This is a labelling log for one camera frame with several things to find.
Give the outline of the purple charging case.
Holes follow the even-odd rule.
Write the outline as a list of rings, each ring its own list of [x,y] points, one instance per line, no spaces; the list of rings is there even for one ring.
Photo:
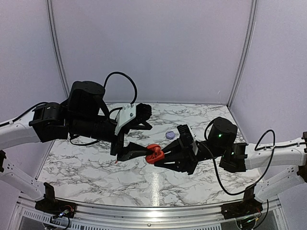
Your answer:
[[[167,138],[167,139],[174,139],[175,138],[175,133],[174,133],[174,131],[167,131],[166,133],[165,133],[165,137]]]

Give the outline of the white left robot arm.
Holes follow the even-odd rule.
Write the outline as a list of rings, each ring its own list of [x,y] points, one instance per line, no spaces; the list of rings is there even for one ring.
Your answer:
[[[0,178],[27,194],[50,213],[60,210],[54,188],[36,181],[14,167],[5,150],[27,143],[49,142],[57,139],[92,138],[111,144],[110,153],[118,161],[127,161],[152,153],[135,143],[124,145],[125,135],[132,129],[150,130],[152,109],[148,104],[130,103],[119,109],[116,118],[103,100],[105,87],[93,81],[76,81],[67,100],[61,103],[38,103],[20,116],[0,126]]]

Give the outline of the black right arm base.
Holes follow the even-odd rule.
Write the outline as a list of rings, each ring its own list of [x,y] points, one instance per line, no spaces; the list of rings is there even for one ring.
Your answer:
[[[263,210],[262,202],[255,199],[254,185],[248,186],[241,201],[223,204],[221,214],[224,219],[232,219],[258,213]]]

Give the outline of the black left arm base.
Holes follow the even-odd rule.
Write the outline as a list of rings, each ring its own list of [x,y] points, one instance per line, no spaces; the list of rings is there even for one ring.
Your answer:
[[[45,189],[43,198],[35,202],[35,209],[53,214],[53,218],[73,218],[77,204],[74,202],[56,199],[54,187],[46,182],[43,183],[43,186]]]

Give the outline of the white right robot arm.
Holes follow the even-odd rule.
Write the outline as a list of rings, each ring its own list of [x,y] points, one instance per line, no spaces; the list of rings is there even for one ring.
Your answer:
[[[307,181],[307,134],[295,140],[261,145],[235,143],[237,126],[218,117],[210,122],[211,130],[204,141],[196,141],[188,125],[179,125],[179,138],[163,149],[154,148],[154,166],[176,172],[193,174],[200,161],[220,158],[214,167],[230,173],[271,166],[286,165],[276,176],[259,178],[244,191],[244,199],[238,203],[238,211],[247,215],[256,207],[256,201],[264,202],[289,188]]]

